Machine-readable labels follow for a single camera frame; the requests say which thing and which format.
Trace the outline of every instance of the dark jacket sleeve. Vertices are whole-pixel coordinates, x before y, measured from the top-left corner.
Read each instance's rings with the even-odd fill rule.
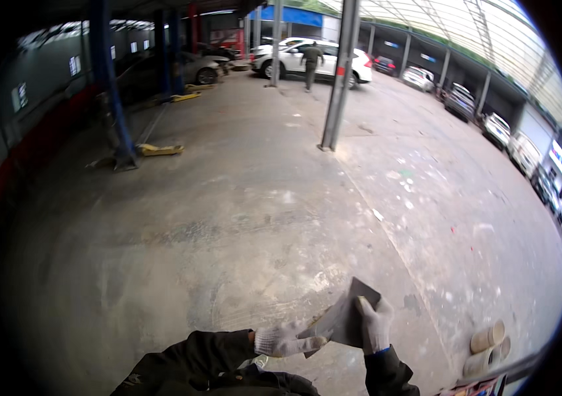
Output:
[[[393,345],[389,349],[364,357],[364,384],[370,396],[419,396],[420,390],[408,381],[413,371],[401,362]]]
[[[145,355],[112,395],[152,395],[166,381],[206,390],[209,380],[257,356],[249,331],[194,331],[162,353]]]

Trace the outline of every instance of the man walking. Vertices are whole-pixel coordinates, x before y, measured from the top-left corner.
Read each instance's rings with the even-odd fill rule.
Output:
[[[314,75],[317,72],[318,57],[321,58],[321,66],[325,63],[323,51],[317,47],[317,42],[312,43],[311,47],[303,50],[303,57],[301,58],[300,65],[305,60],[305,92],[312,91],[312,83],[314,82]]]

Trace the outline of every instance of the white suv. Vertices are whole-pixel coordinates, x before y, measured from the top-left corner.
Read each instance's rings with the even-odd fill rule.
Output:
[[[303,50],[312,46],[314,40],[309,40],[307,43],[294,44],[291,47],[279,50],[279,63],[280,63],[280,77],[284,78],[285,74],[304,74],[305,62],[301,65],[301,58],[303,57]],[[338,44],[330,43],[328,41],[316,40],[316,44],[321,51],[325,62],[322,63],[321,59],[317,62],[317,77],[325,77],[333,79],[335,76],[336,61],[338,59]],[[265,54],[256,58],[251,66],[253,71],[261,74],[262,77],[270,78],[272,75],[272,54]],[[372,80],[371,76],[371,59],[360,49],[354,49],[353,59],[351,61],[351,68],[353,73],[349,79],[349,87],[354,88],[359,83],[369,83]]]

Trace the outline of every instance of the green jacket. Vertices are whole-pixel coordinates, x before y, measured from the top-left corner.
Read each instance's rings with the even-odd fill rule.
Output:
[[[321,62],[325,62],[325,57],[323,56],[323,51],[321,51],[318,47],[307,47],[303,50],[303,57],[301,58],[301,63],[305,60],[305,65],[314,65],[318,64],[318,58],[321,58]]]
[[[237,370],[245,360],[256,357],[248,339],[249,331],[194,331],[185,341],[169,346],[162,353],[146,354],[112,396],[197,395],[202,392],[221,396],[318,396],[317,389],[301,376],[260,371],[254,364]],[[399,361],[393,346],[365,356],[364,365],[369,395],[420,394],[417,386],[408,384],[413,372]]]

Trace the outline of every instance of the sandpaper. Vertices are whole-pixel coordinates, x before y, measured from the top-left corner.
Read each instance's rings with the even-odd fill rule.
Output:
[[[356,308],[356,298],[364,296],[375,309],[380,293],[353,277],[349,290],[344,292],[323,316],[301,332],[297,338],[326,337],[330,341],[362,348],[362,315]],[[313,352],[306,352],[305,358]]]

